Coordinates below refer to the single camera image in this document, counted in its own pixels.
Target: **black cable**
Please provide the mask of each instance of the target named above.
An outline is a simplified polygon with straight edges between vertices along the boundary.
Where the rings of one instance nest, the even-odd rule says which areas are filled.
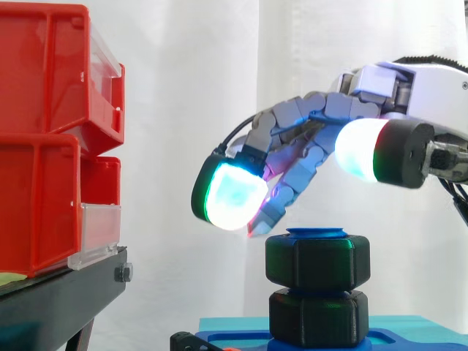
[[[447,190],[453,196],[452,190],[448,186],[448,182],[445,179],[442,179],[442,178],[439,178],[439,182],[444,187],[444,189]]]
[[[215,154],[224,154],[227,150],[227,144],[247,125],[253,122],[255,115],[248,117],[244,122],[239,124],[229,135],[223,140],[222,143],[214,149]]]
[[[239,124],[221,143],[222,145],[226,145],[239,133],[247,124],[252,123],[254,120],[255,115],[248,117],[244,122]]]
[[[461,195],[464,197],[464,199],[468,202],[468,194],[465,192],[465,189],[460,184],[456,184],[456,188],[458,191],[461,193]]]

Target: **metal bracket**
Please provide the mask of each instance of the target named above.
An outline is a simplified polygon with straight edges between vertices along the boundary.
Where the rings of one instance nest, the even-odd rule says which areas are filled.
[[[199,337],[187,333],[186,331],[179,331],[170,337],[170,351],[223,351]]]

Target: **white curtain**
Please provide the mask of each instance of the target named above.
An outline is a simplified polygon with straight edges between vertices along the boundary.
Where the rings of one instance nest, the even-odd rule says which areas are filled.
[[[90,350],[168,350],[170,335],[197,331],[200,317],[268,314],[278,287],[265,278],[265,239],[190,210],[201,164],[238,122],[327,90],[343,69],[406,55],[468,59],[462,0],[83,3],[127,68],[126,142],[110,154],[122,161],[121,243],[135,267],[96,318]],[[332,158],[274,233],[294,226],[369,237],[372,278],[361,289],[372,314],[468,331],[468,229],[436,182],[369,186]]]

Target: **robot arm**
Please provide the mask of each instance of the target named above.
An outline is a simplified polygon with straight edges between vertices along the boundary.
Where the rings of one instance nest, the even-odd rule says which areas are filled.
[[[387,150],[387,159],[393,163],[384,162],[387,167],[377,169],[379,178],[372,174],[375,180],[410,188],[422,185],[428,174],[455,182],[468,180],[468,168],[464,175],[460,174],[468,166],[465,161],[468,121],[460,125],[466,121],[461,115],[468,110],[467,82],[468,71],[454,61],[434,56],[402,58],[344,73],[328,93],[311,92],[304,98],[280,102],[258,113],[248,135],[227,149],[228,156],[224,155],[227,144],[214,151],[221,159],[226,157],[264,181],[279,176],[270,196],[257,205],[249,221],[249,234],[268,233],[279,222],[286,207],[295,202],[317,168],[340,145],[340,139],[347,139],[350,130],[351,137],[353,130],[358,137],[348,138],[342,149],[348,150],[350,145],[353,146],[350,149],[355,149],[363,144],[359,133],[361,136],[371,133],[359,128],[361,120],[374,120],[374,130],[389,135],[387,139],[380,138],[387,141],[383,145],[387,149],[392,145],[390,151],[384,151]],[[411,159],[405,159],[408,155],[404,152],[410,146],[418,148],[408,151],[412,152]],[[431,162],[437,155],[444,164]],[[388,165],[398,167],[389,172]],[[197,180],[194,193],[199,185]]]

